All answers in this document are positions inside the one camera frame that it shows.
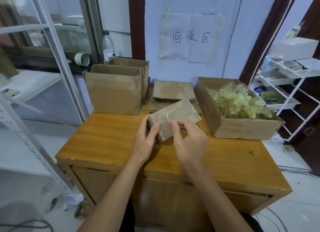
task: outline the black cable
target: black cable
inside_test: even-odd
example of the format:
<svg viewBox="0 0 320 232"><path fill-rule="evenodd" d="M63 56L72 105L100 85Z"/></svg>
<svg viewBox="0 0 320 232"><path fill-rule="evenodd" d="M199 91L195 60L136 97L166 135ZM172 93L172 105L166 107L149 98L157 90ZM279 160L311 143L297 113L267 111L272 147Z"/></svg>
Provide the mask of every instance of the black cable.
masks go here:
<svg viewBox="0 0 320 232"><path fill-rule="evenodd" d="M42 223L46 224L46 226L25 225L25 224L32 223L32 222L42 222ZM54 232L54 229L52 228L52 226L51 226L51 224L49 222L47 222L45 220L39 220L39 219L32 219L32 220L23 222L21 224L3 224L3 223L0 223L0 226L12 227L10 230L8 230L8 232L11 232L16 228L39 228L39 229L50 228L51 232Z"/></svg>

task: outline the cabinet door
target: cabinet door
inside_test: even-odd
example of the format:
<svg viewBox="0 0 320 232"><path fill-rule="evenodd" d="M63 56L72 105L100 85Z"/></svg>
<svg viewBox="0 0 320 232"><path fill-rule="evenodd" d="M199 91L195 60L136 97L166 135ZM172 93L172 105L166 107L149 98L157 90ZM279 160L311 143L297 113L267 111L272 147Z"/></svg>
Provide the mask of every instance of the cabinet door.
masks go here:
<svg viewBox="0 0 320 232"><path fill-rule="evenodd" d="M115 179L107 171L72 167L88 194L98 203ZM268 199L264 194L225 191L234 206L250 213ZM138 177L131 199L136 224L170 231L212 231L212 224L196 188L189 183L174 183Z"/></svg>

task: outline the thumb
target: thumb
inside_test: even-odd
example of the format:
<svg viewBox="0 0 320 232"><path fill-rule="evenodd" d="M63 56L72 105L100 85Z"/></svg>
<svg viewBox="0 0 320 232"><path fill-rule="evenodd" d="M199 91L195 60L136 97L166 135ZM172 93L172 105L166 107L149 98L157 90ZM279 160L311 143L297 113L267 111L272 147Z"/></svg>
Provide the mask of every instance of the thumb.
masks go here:
<svg viewBox="0 0 320 232"><path fill-rule="evenodd" d="M147 139L152 139L152 140L154 140L154 139L156 138L156 135L158 134L158 132L159 132L159 130L160 130L160 127L161 127L160 123L159 123L159 122L156 122L156 123L152 126L152 128L150 129L150 132L149 132L149 134L148 134Z"/></svg>
<svg viewBox="0 0 320 232"><path fill-rule="evenodd" d="M171 128L172 128L174 143L182 144L183 143L183 138L181 136L181 130L180 130L179 124L176 121L171 121L170 125L171 125Z"/></svg>

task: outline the wooden desk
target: wooden desk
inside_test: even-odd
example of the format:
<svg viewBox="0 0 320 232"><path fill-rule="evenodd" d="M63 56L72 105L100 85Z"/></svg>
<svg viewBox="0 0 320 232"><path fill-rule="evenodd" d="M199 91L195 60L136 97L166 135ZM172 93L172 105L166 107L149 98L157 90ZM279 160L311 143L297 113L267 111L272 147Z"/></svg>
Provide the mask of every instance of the wooden desk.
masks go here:
<svg viewBox="0 0 320 232"><path fill-rule="evenodd" d="M92 113L56 155L84 196L99 202L129 158L139 116ZM261 141L209 137L203 161L239 211L255 214L292 190ZM131 198L136 224L170 231L210 231L200 196L179 162L170 138L154 146Z"/></svg>

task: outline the bottle label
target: bottle label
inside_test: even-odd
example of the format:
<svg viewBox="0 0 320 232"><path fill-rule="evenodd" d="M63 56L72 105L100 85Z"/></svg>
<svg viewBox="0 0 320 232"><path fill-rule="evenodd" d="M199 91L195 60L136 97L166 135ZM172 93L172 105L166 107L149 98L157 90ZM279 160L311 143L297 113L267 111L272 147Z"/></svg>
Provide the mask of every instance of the bottle label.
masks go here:
<svg viewBox="0 0 320 232"><path fill-rule="evenodd" d="M103 51L103 56L104 56L104 61L105 62L109 62L109 57L115 57L116 56L116 52L113 51L113 52L105 52Z"/></svg>

